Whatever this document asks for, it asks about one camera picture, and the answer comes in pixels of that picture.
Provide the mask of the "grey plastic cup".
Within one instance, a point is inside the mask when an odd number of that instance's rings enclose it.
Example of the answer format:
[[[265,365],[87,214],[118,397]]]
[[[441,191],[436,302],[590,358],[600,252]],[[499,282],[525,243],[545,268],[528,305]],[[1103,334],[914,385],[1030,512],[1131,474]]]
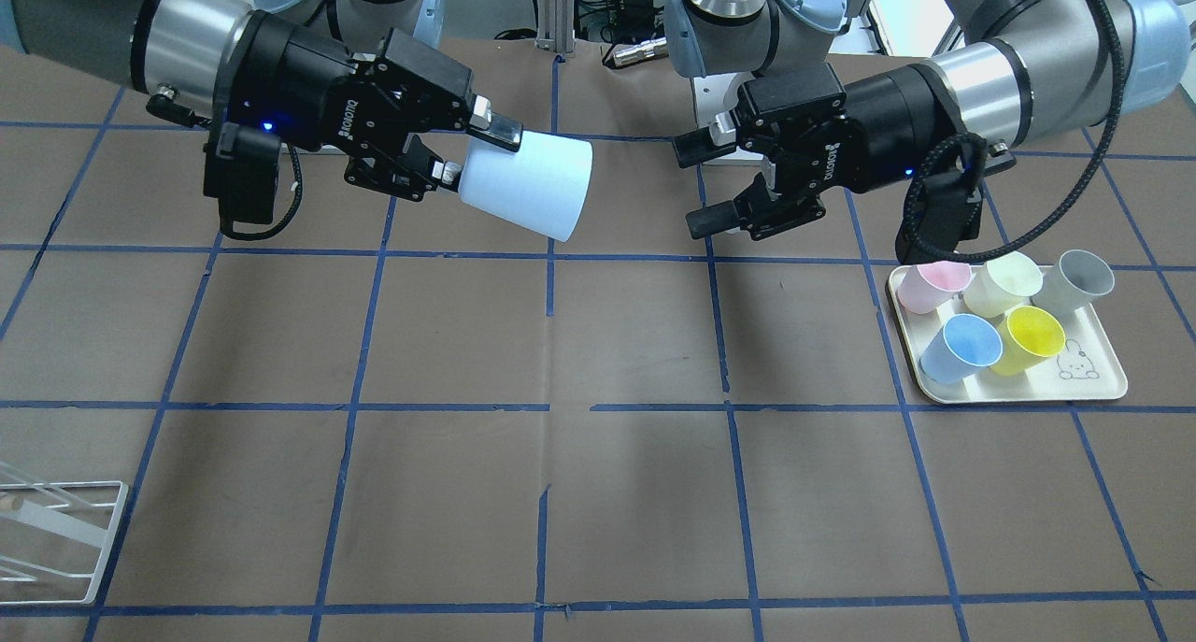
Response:
[[[1031,296],[1031,302],[1062,318],[1106,296],[1115,287],[1116,275],[1102,256],[1088,250],[1067,250],[1046,269],[1042,288]]]

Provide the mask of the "aluminium frame post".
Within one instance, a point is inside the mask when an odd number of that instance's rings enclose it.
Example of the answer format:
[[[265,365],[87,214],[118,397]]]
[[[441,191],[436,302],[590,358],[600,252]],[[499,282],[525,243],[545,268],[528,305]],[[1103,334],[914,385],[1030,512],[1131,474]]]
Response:
[[[533,0],[535,45],[569,59],[576,48],[576,0]]]

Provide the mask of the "cream plastic cup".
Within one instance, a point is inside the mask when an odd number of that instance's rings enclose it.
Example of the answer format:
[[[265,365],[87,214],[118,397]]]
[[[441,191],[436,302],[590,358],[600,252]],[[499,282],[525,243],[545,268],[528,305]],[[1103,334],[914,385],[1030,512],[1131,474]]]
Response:
[[[1029,301],[1043,283],[1042,268],[1029,255],[1012,251],[977,268],[962,302],[971,313],[994,319]]]

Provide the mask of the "light blue plastic cup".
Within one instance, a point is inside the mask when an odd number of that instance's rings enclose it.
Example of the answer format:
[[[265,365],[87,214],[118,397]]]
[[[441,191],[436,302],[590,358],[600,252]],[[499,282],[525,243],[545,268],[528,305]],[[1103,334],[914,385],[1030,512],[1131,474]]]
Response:
[[[520,149],[472,137],[460,176],[463,203],[494,218],[568,241],[592,177],[590,141],[524,132]]]

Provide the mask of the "pink plastic cup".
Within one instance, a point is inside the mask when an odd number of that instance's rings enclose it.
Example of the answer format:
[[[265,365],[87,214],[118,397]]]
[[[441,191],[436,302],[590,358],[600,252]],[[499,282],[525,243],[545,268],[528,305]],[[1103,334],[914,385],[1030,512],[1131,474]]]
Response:
[[[930,314],[974,281],[974,267],[956,262],[911,264],[897,291],[901,306],[913,314]]]

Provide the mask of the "blue cup on tray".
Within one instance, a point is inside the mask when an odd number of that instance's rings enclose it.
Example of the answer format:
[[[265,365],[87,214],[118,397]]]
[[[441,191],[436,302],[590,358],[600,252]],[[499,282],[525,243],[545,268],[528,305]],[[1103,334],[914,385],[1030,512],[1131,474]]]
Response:
[[[954,385],[1003,357],[1003,340],[991,323],[975,314],[954,314],[933,336],[919,369],[935,383]]]

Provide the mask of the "yellow plastic cup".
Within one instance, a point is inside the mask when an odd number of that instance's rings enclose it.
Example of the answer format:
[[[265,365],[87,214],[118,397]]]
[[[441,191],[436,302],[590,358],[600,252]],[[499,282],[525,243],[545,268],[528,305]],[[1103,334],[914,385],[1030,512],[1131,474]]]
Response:
[[[1049,361],[1064,350],[1064,328],[1049,311],[1035,306],[1011,308],[996,328],[1003,346],[990,369],[1001,377],[1013,377]]]

